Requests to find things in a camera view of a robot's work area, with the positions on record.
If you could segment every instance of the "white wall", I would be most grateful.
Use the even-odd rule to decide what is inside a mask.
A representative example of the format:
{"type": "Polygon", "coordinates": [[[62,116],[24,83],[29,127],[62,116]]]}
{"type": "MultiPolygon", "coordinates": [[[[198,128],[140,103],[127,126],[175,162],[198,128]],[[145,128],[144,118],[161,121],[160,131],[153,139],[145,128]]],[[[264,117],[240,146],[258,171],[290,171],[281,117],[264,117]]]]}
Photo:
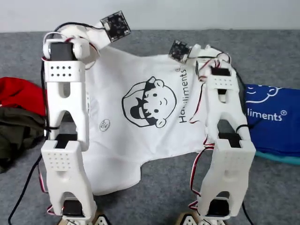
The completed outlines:
{"type": "Polygon", "coordinates": [[[0,32],[95,24],[119,10],[133,30],[300,28],[300,0],[1,0],[0,32]]]}

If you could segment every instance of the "dark green fabric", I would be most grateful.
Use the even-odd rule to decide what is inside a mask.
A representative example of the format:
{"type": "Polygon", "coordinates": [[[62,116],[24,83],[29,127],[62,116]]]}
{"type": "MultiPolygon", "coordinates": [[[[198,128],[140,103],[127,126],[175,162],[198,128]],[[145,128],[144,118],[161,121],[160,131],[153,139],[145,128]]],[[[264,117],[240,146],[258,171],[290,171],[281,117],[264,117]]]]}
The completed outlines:
{"type": "Polygon", "coordinates": [[[44,119],[20,108],[0,107],[0,173],[44,133],[44,119]]]}

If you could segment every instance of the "white robot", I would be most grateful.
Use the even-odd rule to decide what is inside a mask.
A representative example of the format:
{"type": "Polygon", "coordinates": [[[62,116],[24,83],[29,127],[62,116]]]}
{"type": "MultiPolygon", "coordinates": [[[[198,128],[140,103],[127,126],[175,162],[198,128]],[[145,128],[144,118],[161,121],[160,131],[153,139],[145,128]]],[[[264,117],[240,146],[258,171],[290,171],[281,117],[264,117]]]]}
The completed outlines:
{"type": "MultiPolygon", "coordinates": [[[[105,225],[108,222],[103,216],[92,223],[97,207],[83,167],[82,152],[89,148],[85,70],[93,66],[101,49],[130,34],[130,29],[121,11],[94,27],[66,25],[56,30],[61,34],[60,38],[44,39],[48,126],[58,127],[64,112],[69,111],[77,134],[60,134],[59,130],[50,132],[49,140],[41,149],[47,186],[54,213],[63,216],[70,225],[105,225]],[[63,83],[70,83],[69,97],[63,94],[63,83]]],[[[223,220],[237,216],[240,210],[255,155],[247,119],[240,105],[236,71],[229,55],[209,45],[202,49],[199,45],[187,47],[175,41],[169,55],[180,63],[194,66],[199,81],[205,81],[201,90],[208,115],[204,146],[206,150],[214,150],[201,191],[194,191],[197,201],[190,206],[196,210],[200,225],[222,225],[223,220]],[[220,119],[229,121],[236,133],[220,133],[217,128],[220,119]]]]}

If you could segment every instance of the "cartoon boy face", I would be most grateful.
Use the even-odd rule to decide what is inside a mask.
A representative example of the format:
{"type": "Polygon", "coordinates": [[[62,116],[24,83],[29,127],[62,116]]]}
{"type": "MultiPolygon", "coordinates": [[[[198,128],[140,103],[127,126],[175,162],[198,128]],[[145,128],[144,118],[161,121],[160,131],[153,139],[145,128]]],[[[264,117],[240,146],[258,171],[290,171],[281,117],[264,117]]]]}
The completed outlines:
{"type": "Polygon", "coordinates": [[[162,80],[151,77],[135,84],[122,99],[125,117],[139,127],[162,128],[176,106],[173,91],[162,80]]]}
{"type": "Polygon", "coordinates": [[[248,85],[247,86],[247,101],[246,103],[261,103],[268,100],[268,98],[277,95],[280,88],[262,85],[248,85]]]}

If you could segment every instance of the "blue bag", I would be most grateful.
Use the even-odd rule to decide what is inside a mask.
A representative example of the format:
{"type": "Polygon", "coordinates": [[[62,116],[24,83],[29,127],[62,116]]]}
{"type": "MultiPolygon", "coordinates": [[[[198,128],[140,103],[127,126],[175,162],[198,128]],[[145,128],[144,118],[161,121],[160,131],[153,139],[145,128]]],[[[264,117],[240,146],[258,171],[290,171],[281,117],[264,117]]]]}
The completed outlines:
{"type": "Polygon", "coordinates": [[[273,159],[300,157],[300,90],[253,84],[246,87],[246,114],[248,123],[256,124],[250,130],[256,149],[272,154],[273,159]]]}

